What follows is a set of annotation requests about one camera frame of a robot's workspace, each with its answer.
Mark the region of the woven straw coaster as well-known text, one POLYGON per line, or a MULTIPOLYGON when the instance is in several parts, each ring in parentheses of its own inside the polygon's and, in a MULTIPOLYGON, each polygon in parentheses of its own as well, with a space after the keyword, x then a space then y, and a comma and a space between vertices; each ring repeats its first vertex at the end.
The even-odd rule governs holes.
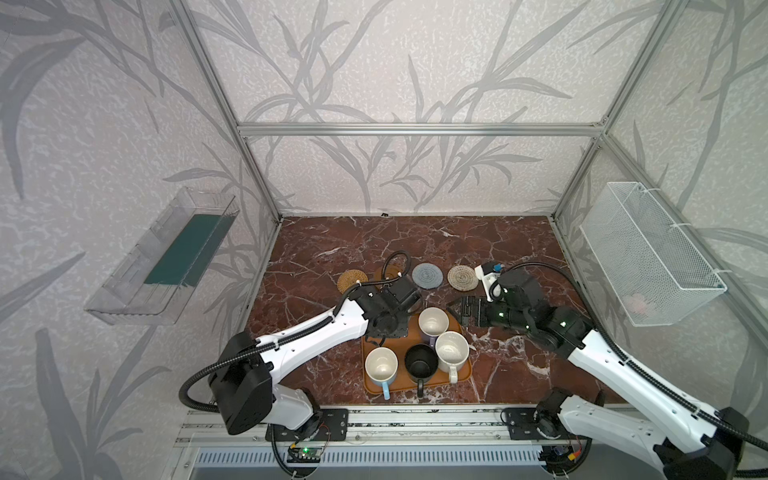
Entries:
POLYGON ((368 275, 359 269, 349 269, 344 271, 338 278, 337 288, 341 294, 347 292, 355 285, 368 282, 368 275))

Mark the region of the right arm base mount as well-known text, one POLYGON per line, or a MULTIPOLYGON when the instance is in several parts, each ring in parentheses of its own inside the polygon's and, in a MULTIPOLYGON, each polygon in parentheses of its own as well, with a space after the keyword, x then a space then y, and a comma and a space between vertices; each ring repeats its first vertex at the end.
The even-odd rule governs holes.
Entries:
POLYGON ((511 440, 585 440, 567 431, 554 413, 540 413, 535 407, 507 407, 501 410, 500 420, 506 426, 511 440))

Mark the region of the grey woven coaster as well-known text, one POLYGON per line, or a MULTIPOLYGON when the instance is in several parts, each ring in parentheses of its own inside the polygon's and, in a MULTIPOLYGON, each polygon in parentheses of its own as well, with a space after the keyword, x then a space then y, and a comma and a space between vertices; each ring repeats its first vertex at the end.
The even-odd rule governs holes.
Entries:
POLYGON ((413 268, 411 278, 419 288, 433 290, 442 285, 444 275, 437 265, 423 262, 413 268))

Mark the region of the brown wooden saucer coaster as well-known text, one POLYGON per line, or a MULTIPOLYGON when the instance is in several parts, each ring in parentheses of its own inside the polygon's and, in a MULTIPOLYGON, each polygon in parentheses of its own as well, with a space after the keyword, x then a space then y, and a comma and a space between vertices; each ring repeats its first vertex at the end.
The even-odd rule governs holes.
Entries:
POLYGON ((404 275, 404 272, 402 271, 402 268, 400 266, 389 265, 385 268, 384 271, 382 271, 381 269, 376 270, 373 275, 373 280, 374 281, 391 280, 403 275, 404 275))

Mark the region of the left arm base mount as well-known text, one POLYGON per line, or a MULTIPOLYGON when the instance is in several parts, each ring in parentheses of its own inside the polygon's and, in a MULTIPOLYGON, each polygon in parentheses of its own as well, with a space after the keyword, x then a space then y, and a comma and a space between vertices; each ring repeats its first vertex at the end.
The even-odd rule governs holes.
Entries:
POLYGON ((349 426, 349 413, 350 411, 346 408, 322 408, 297 430, 290 430, 279 425, 269 425, 265 437, 267 441, 292 443, 345 441, 349 426))

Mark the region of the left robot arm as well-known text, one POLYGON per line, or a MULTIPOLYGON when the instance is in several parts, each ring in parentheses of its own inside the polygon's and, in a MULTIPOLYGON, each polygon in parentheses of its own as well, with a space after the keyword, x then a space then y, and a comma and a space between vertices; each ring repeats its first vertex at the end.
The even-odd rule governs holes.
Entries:
POLYGON ((179 401, 189 409, 220 414, 231 435, 265 424, 275 440, 280 438, 277 427, 299 440, 310 438, 321 428, 323 410, 308 390, 281 381, 342 343, 396 337, 420 301, 417 286, 404 274, 357 282, 333 308, 303 323, 256 339, 247 332, 233 336, 216 362, 182 383, 179 401))

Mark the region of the cream woven coaster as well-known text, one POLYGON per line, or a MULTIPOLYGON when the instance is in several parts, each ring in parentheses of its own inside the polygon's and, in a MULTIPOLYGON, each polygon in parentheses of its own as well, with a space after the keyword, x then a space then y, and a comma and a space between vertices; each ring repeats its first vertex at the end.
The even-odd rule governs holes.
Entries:
POLYGON ((475 270, 466 265, 453 266, 447 274, 447 280, 452 288, 460 292, 472 291, 479 284, 475 270))

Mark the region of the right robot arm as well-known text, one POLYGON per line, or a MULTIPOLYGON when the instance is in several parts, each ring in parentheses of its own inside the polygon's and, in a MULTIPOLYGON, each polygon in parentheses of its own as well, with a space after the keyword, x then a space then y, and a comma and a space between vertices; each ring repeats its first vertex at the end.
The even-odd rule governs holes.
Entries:
POLYGON ((479 327, 500 327, 525 335, 588 372, 640 412, 632 417, 590 402, 561 388, 540 401, 532 416, 548 439, 567 434, 597 440, 662 472, 667 479, 764 479, 764 468, 742 469, 744 448, 766 450, 748 432, 749 422, 733 408, 715 409, 624 352, 601 324, 579 310, 551 305, 530 263, 508 269, 493 262, 475 268, 456 266, 450 284, 463 292, 449 312, 479 327))

